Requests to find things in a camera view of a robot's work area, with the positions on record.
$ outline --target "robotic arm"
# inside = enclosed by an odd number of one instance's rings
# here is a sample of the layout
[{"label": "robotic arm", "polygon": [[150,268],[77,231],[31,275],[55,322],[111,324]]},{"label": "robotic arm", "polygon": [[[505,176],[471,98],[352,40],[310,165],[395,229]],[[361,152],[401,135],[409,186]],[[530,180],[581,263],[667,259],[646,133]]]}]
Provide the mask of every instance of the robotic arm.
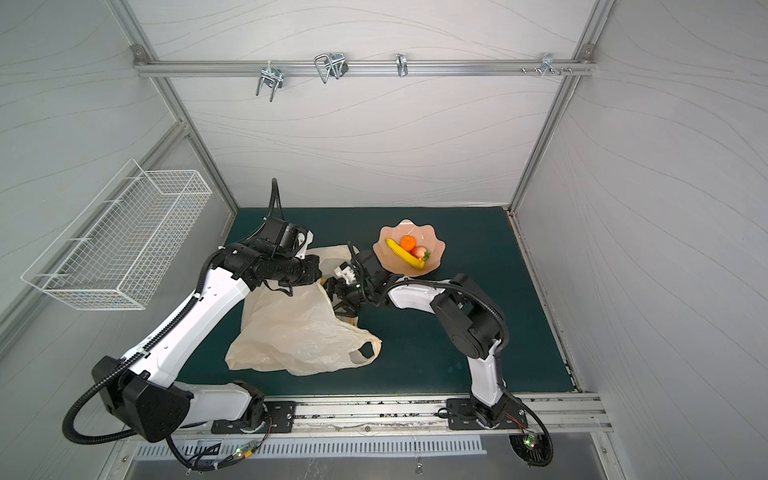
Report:
[{"label": "robotic arm", "polygon": [[[223,419],[241,429],[255,430],[262,424],[266,413],[263,394],[257,388],[243,382],[188,385],[176,378],[207,334],[250,291],[267,280],[276,280],[278,290],[292,296],[295,286],[310,285],[321,277],[319,258],[306,255],[312,233],[271,217],[272,202],[267,218],[254,234],[220,247],[207,259],[195,291],[152,334],[120,359],[105,356],[99,361],[92,370],[95,385],[65,416],[62,430],[67,439],[92,445],[139,434],[149,442],[166,439],[174,451],[170,435],[182,425]],[[477,423],[494,429],[505,415],[520,418],[519,409],[538,421],[505,388],[499,355],[509,338],[505,318],[475,282],[464,274],[441,282],[395,275],[382,268],[372,251],[355,254],[351,243],[349,248],[351,263],[337,268],[336,275],[324,285],[329,298],[336,301],[337,314],[356,316],[364,303],[433,313],[456,348],[467,356],[472,374],[469,414]],[[105,408],[130,430],[101,436],[76,431],[74,418],[97,393]],[[468,418],[467,413],[453,413]],[[525,417],[521,421],[527,425]],[[551,459],[551,443],[546,428],[542,428]],[[177,458],[188,466],[180,454]],[[548,462],[529,464],[543,466]]]}]

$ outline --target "pink scalloped bowl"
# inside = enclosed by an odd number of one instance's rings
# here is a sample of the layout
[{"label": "pink scalloped bowl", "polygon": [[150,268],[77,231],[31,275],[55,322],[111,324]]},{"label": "pink scalloped bowl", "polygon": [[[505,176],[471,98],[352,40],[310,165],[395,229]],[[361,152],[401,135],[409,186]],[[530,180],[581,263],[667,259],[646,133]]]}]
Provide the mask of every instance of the pink scalloped bowl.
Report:
[{"label": "pink scalloped bowl", "polygon": [[[400,240],[405,235],[415,238],[417,246],[426,247],[427,251],[429,251],[429,260],[426,261],[424,270],[417,270],[408,265],[387,246],[386,239],[391,238],[395,242],[400,243]],[[442,253],[445,252],[445,242],[438,240],[432,225],[419,226],[415,225],[411,220],[403,220],[396,227],[383,227],[381,229],[379,241],[373,245],[373,252],[379,258],[382,266],[388,271],[414,277],[425,275],[440,266]]]}]

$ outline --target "strawberry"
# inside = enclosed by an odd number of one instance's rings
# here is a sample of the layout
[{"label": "strawberry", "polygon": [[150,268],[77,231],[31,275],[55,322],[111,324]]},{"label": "strawberry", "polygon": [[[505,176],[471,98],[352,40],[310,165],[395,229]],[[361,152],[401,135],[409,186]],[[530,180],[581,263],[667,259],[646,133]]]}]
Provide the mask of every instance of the strawberry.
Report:
[{"label": "strawberry", "polygon": [[411,255],[418,258],[419,260],[429,260],[429,252],[425,247],[415,247],[413,250],[411,250]]}]

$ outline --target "red wire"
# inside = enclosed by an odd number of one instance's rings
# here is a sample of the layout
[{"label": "red wire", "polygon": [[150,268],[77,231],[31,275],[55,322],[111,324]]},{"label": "red wire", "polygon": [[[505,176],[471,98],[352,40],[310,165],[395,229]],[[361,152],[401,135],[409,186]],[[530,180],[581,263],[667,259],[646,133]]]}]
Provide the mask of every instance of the red wire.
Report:
[{"label": "red wire", "polygon": [[508,419],[510,419],[513,422],[517,423],[518,427],[520,427],[520,432],[525,434],[525,430],[527,430],[527,429],[520,422],[518,422],[515,417],[513,417],[512,415],[509,415],[508,413],[505,413],[505,415],[507,416]]}]

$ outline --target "black mounting plate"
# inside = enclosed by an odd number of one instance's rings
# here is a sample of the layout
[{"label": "black mounting plate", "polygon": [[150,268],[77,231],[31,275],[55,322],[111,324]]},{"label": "black mounting plate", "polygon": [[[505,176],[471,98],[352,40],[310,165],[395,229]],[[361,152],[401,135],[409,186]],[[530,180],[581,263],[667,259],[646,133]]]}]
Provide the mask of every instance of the black mounting plate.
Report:
[{"label": "black mounting plate", "polygon": [[[266,414],[272,417],[272,433],[290,433],[293,429],[293,414],[296,411],[296,402],[264,402]],[[266,433],[268,425],[261,425],[255,432],[244,432],[237,428],[229,420],[215,420],[210,427],[214,435],[226,435],[227,433]]]},{"label": "black mounting plate", "polygon": [[[480,422],[475,418],[475,409],[469,399],[447,399],[445,401],[445,407],[448,409],[448,428],[451,430],[487,430],[486,427],[480,425]],[[508,413],[515,420],[520,422],[524,427],[528,427],[528,419],[525,416],[525,411],[522,415],[520,409],[513,402],[508,402],[503,410],[503,413]],[[518,430],[520,427],[517,423],[508,419],[506,415],[502,413],[502,422],[498,424],[494,430]]]}]

